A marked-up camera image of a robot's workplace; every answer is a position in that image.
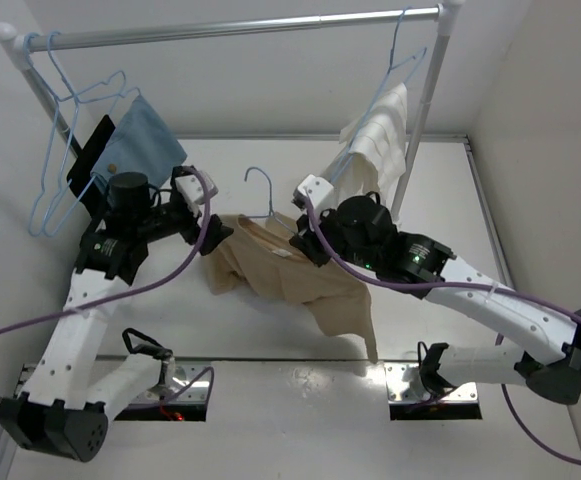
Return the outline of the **light blue wire hanger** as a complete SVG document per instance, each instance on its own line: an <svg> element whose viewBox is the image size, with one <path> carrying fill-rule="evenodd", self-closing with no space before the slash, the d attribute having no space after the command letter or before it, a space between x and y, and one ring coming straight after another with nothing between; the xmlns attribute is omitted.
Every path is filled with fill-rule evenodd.
<svg viewBox="0 0 581 480"><path fill-rule="evenodd" d="M289 226L287 225L283 220L281 220L275 211L274 208L274 190L273 190L273 182L270 178L270 176L260 167L258 166L250 166L248 167L245 172L244 172L244 178L243 180L245 182L248 182L250 174L252 172L257 172L259 175L261 175L265 181L266 181L266 185L267 185L267 210L264 214L258 214L258 215L246 215L246 218L248 219L252 219L252 220L268 220L268 219L272 219L274 222L276 222L278 225L280 225L283 229L285 229L286 231L288 231L291 234L294 234L295 231Z"/></svg>

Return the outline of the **beige t shirt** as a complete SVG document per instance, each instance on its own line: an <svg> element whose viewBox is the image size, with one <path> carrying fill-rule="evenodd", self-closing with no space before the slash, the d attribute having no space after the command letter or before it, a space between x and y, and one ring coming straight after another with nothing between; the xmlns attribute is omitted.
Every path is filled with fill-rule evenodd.
<svg viewBox="0 0 581 480"><path fill-rule="evenodd" d="M368 286L330 261L315 266L289 244L291 233L272 219L222 215L233 233L202 258L209 290L220 295L249 286L266 300L302 305L326 336L356 335L368 360L378 361Z"/></svg>

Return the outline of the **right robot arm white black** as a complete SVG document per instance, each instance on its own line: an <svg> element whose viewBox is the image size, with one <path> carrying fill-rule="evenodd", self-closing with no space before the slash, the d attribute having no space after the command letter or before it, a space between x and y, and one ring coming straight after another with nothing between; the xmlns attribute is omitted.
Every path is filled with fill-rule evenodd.
<svg viewBox="0 0 581 480"><path fill-rule="evenodd" d="M456 311L503 336L487 348L447 342L421 349L419 383L439 398L468 382L514 384L574 405L581 396L581 310L562 313L479 272L446 245L393 223L376 192L324 211L315 195L296 193L303 210L291 238L317 266L372 272L369 283Z"/></svg>

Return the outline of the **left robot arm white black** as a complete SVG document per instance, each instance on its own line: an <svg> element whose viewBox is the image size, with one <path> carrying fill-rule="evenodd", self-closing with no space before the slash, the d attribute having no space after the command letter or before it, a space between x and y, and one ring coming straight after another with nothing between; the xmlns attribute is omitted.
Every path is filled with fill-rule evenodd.
<svg viewBox="0 0 581 480"><path fill-rule="evenodd" d="M173 380L171 349L128 327L125 360L97 382L91 371L110 321L130 297L182 273L196 255L211 253L232 234L210 211L217 188L194 167L173 168L169 198L145 174L110 178L83 233L70 290L49 343L19 393L0 401L0 425L21 448L80 462L100 451L110 424L127 409L164 407L185 392ZM191 251L171 274L133 285L152 242L181 237Z"/></svg>

